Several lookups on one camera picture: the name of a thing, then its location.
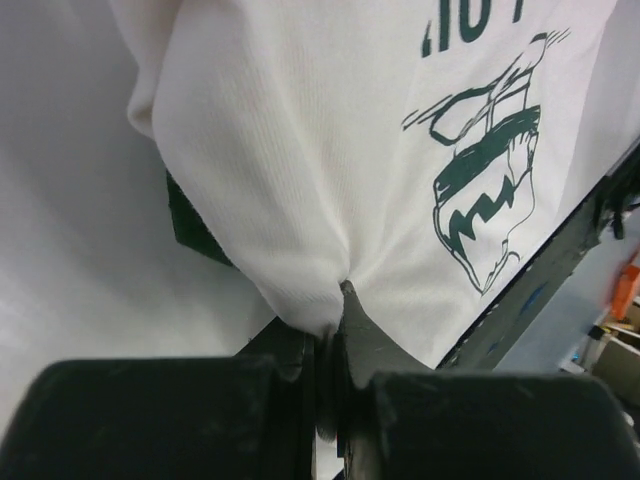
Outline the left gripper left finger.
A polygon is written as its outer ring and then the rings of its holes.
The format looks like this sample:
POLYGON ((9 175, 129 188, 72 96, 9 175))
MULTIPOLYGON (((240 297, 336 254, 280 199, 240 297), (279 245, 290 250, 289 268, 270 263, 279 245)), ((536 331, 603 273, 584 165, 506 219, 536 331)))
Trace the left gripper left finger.
POLYGON ((308 479, 314 342, 280 320, 231 357, 74 359, 31 383, 5 479, 308 479))

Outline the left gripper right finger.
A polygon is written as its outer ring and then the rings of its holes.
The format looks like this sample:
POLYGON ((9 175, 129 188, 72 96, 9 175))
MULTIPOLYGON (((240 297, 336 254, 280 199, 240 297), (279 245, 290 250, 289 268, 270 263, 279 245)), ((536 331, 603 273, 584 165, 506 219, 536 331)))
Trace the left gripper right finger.
POLYGON ((348 479, 635 479, 639 445, 606 386, 567 373, 433 370, 341 287, 337 448, 348 479))

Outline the white and green t shirt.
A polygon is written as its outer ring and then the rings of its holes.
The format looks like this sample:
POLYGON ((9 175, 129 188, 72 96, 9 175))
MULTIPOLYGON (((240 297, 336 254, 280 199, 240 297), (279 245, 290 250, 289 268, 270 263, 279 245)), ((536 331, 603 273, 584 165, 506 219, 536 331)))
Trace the white and green t shirt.
POLYGON ((115 1, 128 106, 229 260, 436 366, 560 223, 611 1, 115 1))

